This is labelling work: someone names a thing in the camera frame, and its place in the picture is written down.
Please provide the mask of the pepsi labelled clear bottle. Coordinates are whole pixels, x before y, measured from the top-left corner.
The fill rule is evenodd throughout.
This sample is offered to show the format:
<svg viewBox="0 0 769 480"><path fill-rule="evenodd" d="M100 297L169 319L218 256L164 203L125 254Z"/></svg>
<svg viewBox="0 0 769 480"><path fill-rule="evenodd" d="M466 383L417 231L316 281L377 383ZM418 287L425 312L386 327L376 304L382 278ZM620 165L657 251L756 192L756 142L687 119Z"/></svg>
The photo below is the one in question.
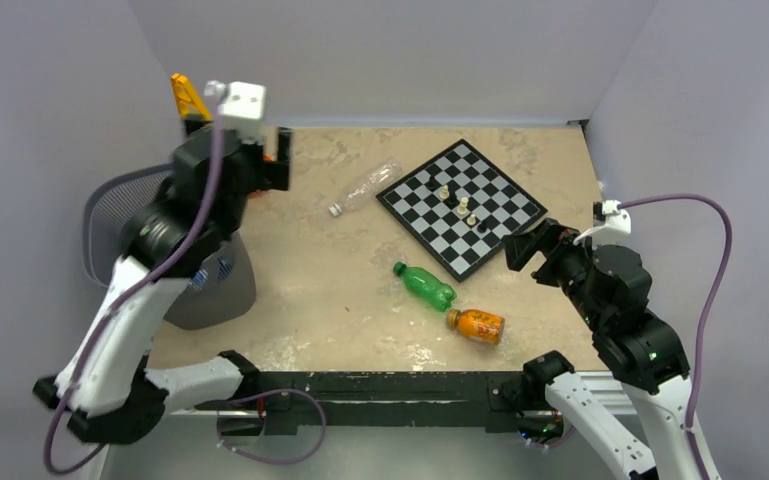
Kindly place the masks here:
<svg viewBox="0 0 769 480"><path fill-rule="evenodd" d="M227 280L235 267L235 261L226 255L207 259L201 268L191 277L188 289L202 292L214 289Z"/></svg>

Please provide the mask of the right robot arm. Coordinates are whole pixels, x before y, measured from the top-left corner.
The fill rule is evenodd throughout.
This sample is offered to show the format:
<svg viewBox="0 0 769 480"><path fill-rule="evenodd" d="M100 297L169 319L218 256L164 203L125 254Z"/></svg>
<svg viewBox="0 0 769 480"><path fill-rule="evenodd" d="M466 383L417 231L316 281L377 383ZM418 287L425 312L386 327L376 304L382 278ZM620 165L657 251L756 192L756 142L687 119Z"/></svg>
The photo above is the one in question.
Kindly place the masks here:
<svg viewBox="0 0 769 480"><path fill-rule="evenodd" d="M513 271L543 254L533 279L560 288L584 320L646 438L639 440L619 422L557 351L524 364L512 405L557 410L617 479L718 478L691 410L689 362L674 329L648 308L652 279L640 255L619 245L579 242L576 230L551 218L530 232L504 237L503 245Z"/></svg>

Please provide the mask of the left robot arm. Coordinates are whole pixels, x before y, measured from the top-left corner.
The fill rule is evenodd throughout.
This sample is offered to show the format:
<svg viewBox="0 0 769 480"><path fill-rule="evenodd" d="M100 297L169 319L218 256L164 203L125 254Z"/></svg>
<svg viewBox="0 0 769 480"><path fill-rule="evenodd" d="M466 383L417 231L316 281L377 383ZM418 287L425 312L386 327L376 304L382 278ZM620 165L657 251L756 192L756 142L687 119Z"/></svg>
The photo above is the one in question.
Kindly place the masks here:
<svg viewBox="0 0 769 480"><path fill-rule="evenodd" d="M155 194L122 229L107 295L75 359L33 387L46 407L69 414L84 443L132 444L177 410L211 401L244 409L257 399L256 368L233 351L174 369L147 360L170 307L240 228L250 194L289 188L293 132L278 129L267 159L260 137L195 118L186 125Z"/></svg>

